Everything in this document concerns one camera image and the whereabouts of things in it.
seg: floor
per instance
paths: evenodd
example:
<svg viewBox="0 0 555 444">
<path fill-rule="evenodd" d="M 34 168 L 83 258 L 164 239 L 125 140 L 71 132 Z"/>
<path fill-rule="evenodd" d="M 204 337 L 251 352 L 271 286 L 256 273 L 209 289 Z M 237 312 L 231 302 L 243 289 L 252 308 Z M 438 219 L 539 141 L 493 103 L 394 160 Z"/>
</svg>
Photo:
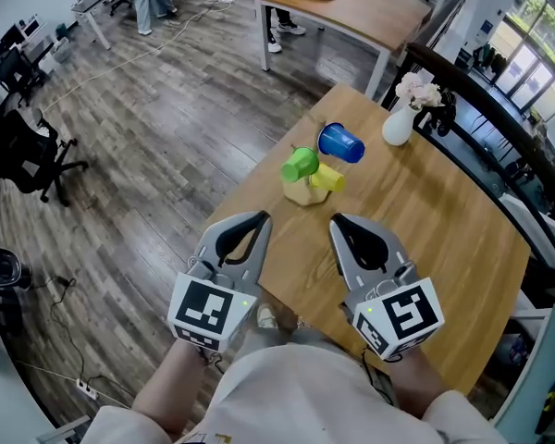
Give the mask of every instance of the floor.
<svg viewBox="0 0 555 444">
<path fill-rule="evenodd" d="M 165 316 L 175 275 L 206 218 L 330 87 L 343 81 L 363 91 L 376 62 L 363 44 L 299 20 L 308 33 L 282 36 L 283 53 L 263 72 L 248 0 L 210 11 L 155 49 L 206 1 L 175 0 L 180 17 L 157 21 L 148 38 L 137 34 L 132 9 L 123 6 L 112 18 L 103 12 L 96 18 L 112 44 L 108 52 L 90 28 L 73 30 L 72 57 L 31 108 L 41 108 L 63 139 L 77 137 L 69 160 L 85 159 L 91 168 L 66 176 L 69 208 L 54 191 L 42 203 L 39 193 L 23 195 L 1 182 L 0 246 L 32 266 L 38 285 L 54 275 L 77 280 L 54 316 L 69 327 L 81 357 L 50 318 L 63 293 L 51 281 L 20 295 L 24 332 L 11 341 L 13 358 L 62 376 L 112 378 L 117 384 L 97 377 L 91 385 L 127 404 L 173 341 Z M 151 50 L 52 106 L 84 80 Z M 393 75 L 388 68 L 378 93 Z M 31 119 L 30 110 L 23 115 Z M 85 398 L 59 376 L 21 370 L 59 424 L 111 404 Z M 204 415 L 218 379 L 208 370 L 191 424 Z"/>
<path fill-rule="evenodd" d="M 518 122 L 523 130 L 530 130 L 528 122 L 520 115 L 516 108 L 508 102 L 505 97 L 495 87 L 479 76 L 476 72 L 471 71 L 470 76 L 479 83 L 499 104 Z M 505 139 L 499 131 L 491 126 L 489 122 L 483 124 L 480 128 L 479 125 L 485 120 L 481 117 L 478 118 L 480 113 L 470 106 L 462 97 L 457 100 L 457 116 L 456 122 L 466 131 L 473 134 L 481 146 L 500 160 L 500 164 L 506 167 L 512 161 L 520 157 L 516 150 L 511 150 L 510 144 L 505 144 Z M 443 143 L 452 153 L 454 153 L 465 165 L 473 172 L 473 174 L 480 179 L 494 194 L 500 197 L 504 192 L 512 196 L 515 194 L 512 190 L 508 189 L 500 178 L 500 175 L 493 170 L 490 170 L 486 164 L 482 163 L 475 152 L 461 140 L 453 132 L 449 133 L 446 137 L 440 138 L 435 135 L 438 140 Z M 535 207 L 543 213 L 549 210 L 549 204 L 543 195 L 542 184 L 534 177 L 530 181 L 523 179 L 518 181 L 520 188 L 524 194 L 528 196 Z"/>
</svg>

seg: flower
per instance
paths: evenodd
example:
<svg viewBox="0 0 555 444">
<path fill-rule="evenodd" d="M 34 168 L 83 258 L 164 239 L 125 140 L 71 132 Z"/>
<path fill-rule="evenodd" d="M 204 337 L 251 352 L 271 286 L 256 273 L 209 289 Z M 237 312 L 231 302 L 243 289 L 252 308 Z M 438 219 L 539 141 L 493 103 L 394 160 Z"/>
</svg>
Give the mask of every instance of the flower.
<svg viewBox="0 0 555 444">
<path fill-rule="evenodd" d="M 395 87 L 398 97 L 408 99 L 412 108 L 438 107 L 442 105 L 442 96 L 436 84 L 424 84 L 417 74 L 408 72 Z"/>
</svg>

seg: table leg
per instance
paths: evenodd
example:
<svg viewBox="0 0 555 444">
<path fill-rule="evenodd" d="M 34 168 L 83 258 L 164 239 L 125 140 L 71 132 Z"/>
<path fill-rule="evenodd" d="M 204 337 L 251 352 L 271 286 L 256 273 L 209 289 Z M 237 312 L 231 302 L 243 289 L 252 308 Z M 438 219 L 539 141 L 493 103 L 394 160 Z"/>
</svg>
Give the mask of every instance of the table leg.
<svg viewBox="0 0 555 444">
<path fill-rule="evenodd" d="M 99 28 L 99 25 L 97 24 L 96 20 L 94 19 L 93 14 L 90 11 L 86 12 L 86 19 L 88 19 L 89 23 L 91 23 L 92 29 L 94 30 L 94 32 L 98 36 L 99 41 L 105 47 L 105 49 L 111 49 L 111 44 L 105 38 L 105 35 L 103 34 L 101 29 Z"/>
<path fill-rule="evenodd" d="M 380 54 L 376 60 L 374 70 L 372 71 L 372 76 L 370 76 L 370 81 L 368 82 L 368 87 L 366 87 L 365 96 L 370 100 L 374 99 L 376 89 L 378 89 L 378 84 L 382 80 L 382 76 L 387 68 L 387 63 L 390 59 L 390 51 L 385 48 L 380 48 Z"/>
<path fill-rule="evenodd" d="M 265 16 L 265 5 L 255 0 L 255 11 L 257 12 L 257 33 L 261 44 L 261 69 L 269 70 L 269 28 L 267 28 L 267 17 Z"/>
</svg>

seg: black railing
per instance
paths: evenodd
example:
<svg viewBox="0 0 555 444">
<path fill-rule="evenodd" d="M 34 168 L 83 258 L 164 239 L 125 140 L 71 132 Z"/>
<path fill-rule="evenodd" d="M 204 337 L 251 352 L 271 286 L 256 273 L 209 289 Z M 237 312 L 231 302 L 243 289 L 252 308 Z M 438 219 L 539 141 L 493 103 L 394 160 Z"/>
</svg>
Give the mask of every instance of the black railing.
<svg viewBox="0 0 555 444">
<path fill-rule="evenodd" d="M 435 53 L 432 49 L 418 44 L 410 43 L 407 47 L 407 57 L 403 62 L 397 80 L 401 80 L 407 72 L 417 72 L 419 69 L 425 69 L 434 75 L 434 83 L 440 86 L 440 89 L 452 92 L 462 97 L 462 99 L 472 108 L 478 111 L 487 121 L 510 143 L 513 149 L 523 158 L 530 166 L 532 172 L 536 175 L 543 187 L 546 198 L 553 203 L 555 207 L 555 168 L 547 160 L 542 150 L 535 144 L 533 139 L 524 131 L 520 124 L 496 101 L 489 95 L 479 84 L 469 77 L 468 74 L 462 72 L 452 65 L 441 55 Z M 394 87 L 388 91 L 385 101 L 388 100 L 388 106 L 392 108 L 394 105 Z M 454 121 L 454 115 L 445 110 L 436 110 L 431 108 L 424 109 L 415 118 L 413 128 L 425 137 L 429 142 L 434 144 L 444 155 L 446 155 L 454 164 L 456 164 L 463 172 L 465 172 L 495 203 L 501 212 L 513 223 L 523 238 L 530 245 L 531 251 L 535 258 L 540 262 L 536 265 L 535 281 L 539 282 L 539 288 L 555 288 L 555 270 L 547 264 L 545 256 L 539 251 L 537 244 L 528 235 L 524 226 L 514 218 L 512 213 L 498 199 L 496 193 L 492 192 L 484 182 L 477 177 L 473 171 L 463 163 L 459 157 L 452 153 L 443 142 L 432 135 L 429 129 L 420 128 L 424 119 L 428 115 L 436 115 L 445 130 L 450 130 L 458 136 L 462 142 L 468 145 L 477 155 L 479 160 L 487 165 L 488 168 L 496 172 L 505 185 L 513 191 L 513 193 L 522 201 L 532 218 L 538 223 L 543 233 L 547 236 L 551 246 L 555 250 L 555 235 L 549 227 L 536 206 L 531 202 L 528 196 L 523 192 L 522 188 L 510 173 L 500 164 L 495 156 L 483 147 L 467 130 L 463 129 Z"/>
</svg>

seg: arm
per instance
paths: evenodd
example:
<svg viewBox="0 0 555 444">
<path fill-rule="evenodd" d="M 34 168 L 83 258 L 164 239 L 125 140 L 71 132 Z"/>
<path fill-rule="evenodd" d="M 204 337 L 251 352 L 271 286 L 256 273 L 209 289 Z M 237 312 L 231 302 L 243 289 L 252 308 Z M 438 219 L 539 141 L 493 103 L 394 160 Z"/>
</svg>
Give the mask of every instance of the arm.
<svg viewBox="0 0 555 444">
<path fill-rule="evenodd" d="M 387 369 L 399 405 L 418 419 L 429 405 L 450 388 L 418 347 L 403 353 L 401 361 L 388 363 Z"/>
<path fill-rule="evenodd" d="M 190 343 L 177 340 L 131 409 L 179 438 L 189 419 L 204 375 L 204 360 Z"/>
</svg>

